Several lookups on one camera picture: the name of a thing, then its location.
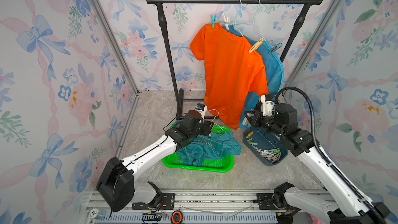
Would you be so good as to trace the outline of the off-white clothespin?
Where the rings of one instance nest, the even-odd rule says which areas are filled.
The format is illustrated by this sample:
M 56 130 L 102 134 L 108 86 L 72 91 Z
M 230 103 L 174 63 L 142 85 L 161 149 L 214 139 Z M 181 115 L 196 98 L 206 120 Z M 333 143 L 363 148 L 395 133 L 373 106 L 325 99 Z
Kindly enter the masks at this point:
M 242 124 L 243 125 L 248 125 L 249 124 L 249 121 L 248 121 L 248 119 L 246 117 L 244 117 L 244 120 L 243 120 Z

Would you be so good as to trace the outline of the orange t-shirt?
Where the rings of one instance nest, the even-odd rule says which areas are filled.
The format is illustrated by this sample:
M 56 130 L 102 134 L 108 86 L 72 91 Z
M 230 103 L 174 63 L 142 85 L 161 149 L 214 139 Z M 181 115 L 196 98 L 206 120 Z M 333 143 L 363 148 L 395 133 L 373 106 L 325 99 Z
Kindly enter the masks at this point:
M 248 93 L 268 94 L 262 56 L 250 52 L 251 47 L 245 37 L 231 34 L 219 23 L 204 25 L 190 44 L 194 57 L 204 62 L 205 105 L 217 110 L 221 121 L 234 130 Z

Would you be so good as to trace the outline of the beige clothespin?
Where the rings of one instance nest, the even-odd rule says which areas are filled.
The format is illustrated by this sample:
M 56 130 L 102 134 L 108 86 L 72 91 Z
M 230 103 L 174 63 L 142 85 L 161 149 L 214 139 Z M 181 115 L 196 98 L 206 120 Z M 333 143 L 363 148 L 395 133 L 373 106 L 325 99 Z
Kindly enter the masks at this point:
M 262 46 L 264 42 L 264 38 L 260 38 L 259 41 L 257 41 L 255 44 L 252 45 L 252 47 L 249 50 L 249 53 L 251 54 L 252 52 L 256 51 L 259 47 Z

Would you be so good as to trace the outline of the dark teal clothespin bin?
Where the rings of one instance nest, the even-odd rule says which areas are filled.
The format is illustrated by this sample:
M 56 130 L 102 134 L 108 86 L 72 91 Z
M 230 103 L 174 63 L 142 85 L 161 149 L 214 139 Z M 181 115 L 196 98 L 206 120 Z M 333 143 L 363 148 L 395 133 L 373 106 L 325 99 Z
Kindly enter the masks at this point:
M 289 153 L 277 137 L 261 128 L 247 128 L 243 132 L 243 143 L 269 167 L 281 163 Z

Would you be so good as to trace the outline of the bright teal clothespin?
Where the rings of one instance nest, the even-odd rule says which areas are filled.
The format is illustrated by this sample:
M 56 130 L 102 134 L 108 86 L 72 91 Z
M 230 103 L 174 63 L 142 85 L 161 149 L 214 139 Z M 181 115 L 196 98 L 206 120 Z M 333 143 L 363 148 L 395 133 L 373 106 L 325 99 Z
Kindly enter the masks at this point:
M 217 15 L 210 15 L 211 27 L 214 28 L 217 23 Z

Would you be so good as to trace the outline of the light teal wire hanger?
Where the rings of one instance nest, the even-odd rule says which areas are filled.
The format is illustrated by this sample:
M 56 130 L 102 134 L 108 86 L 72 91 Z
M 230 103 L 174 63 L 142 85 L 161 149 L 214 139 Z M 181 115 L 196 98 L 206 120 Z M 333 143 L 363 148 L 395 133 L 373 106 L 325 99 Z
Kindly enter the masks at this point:
M 255 11 L 255 13 L 254 13 L 254 16 L 253 16 L 253 18 L 252 18 L 251 26 L 252 26 L 252 28 L 253 28 L 255 31 L 257 31 L 257 33 L 260 35 L 260 37 L 261 37 L 263 40 L 266 40 L 266 38 L 265 38 L 264 35 L 261 33 L 261 31 L 256 27 L 256 17 L 257 17 L 257 15 L 259 14 L 259 12 L 261 11 L 261 0 L 257 0 L 257 1 L 258 1 L 258 6 L 257 6 L 256 11 Z

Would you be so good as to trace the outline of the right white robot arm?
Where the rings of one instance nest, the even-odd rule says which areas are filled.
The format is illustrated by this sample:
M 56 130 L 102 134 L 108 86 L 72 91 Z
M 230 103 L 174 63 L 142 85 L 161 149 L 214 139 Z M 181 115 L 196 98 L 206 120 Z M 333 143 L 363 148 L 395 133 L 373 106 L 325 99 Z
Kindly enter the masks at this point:
M 333 202 L 304 193 L 291 183 L 274 189 L 269 203 L 279 209 L 294 207 L 328 224 L 384 224 L 390 214 L 382 202 L 374 202 L 325 154 L 313 134 L 297 124 L 297 111 L 289 104 L 265 102 L 261 111 L 244 113 L 249 124 L 279 139 L 304 163 L 333 197 Z

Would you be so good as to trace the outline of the teal t-shirt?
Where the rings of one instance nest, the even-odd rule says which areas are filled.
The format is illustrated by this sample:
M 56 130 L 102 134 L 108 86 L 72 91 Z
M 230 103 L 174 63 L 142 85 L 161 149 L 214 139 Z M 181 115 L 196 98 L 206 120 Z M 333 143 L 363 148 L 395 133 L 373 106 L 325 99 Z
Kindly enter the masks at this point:
M 256 50 L 262 56 L 263 64 L 266 72 L 266 80 L 268 86 L 268 93 L 276 95 L 282 88 L 284 82 L 284 67 L 277 55 L 277 52 L 270 53 L 271 45 L 267 40 Z M 244 112 L 253 110 L 257 105 L 260 97 L 255 92 L 249 92 L 245 99 L 244 110 L 241 113 L 239 128 L 247 128 L 248 123 L 245 120 Z

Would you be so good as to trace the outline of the white clothespin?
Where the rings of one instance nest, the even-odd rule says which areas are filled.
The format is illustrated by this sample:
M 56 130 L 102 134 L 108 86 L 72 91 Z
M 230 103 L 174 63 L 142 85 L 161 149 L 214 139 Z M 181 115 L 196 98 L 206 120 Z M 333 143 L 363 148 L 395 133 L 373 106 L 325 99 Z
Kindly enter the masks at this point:
M 230 17 L 226 16 L 224 13 L 221 14 L 222 18 L 223 18 L 223 23 L 225 26 L 225 29 L 228 31 L 230 28 Z

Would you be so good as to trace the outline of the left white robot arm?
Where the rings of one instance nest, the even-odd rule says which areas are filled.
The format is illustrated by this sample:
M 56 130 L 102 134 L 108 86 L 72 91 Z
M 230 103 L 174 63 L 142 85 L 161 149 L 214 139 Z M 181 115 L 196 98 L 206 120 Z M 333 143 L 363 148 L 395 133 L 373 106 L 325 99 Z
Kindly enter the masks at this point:
M 137 179 L 163 158 L 188 146 L 199 135 L 210 135 L 213 126 L 214 123 L 205 120 L 201 113 L 191 110 L 182 121 L 145 149 L 123 159 L 113 157 L 108 160 L 96 190 L 110 207 L 110 212 L 118 212 L 130 203 L 158 207 L 162 191 L 152 182 L 137 185 Z

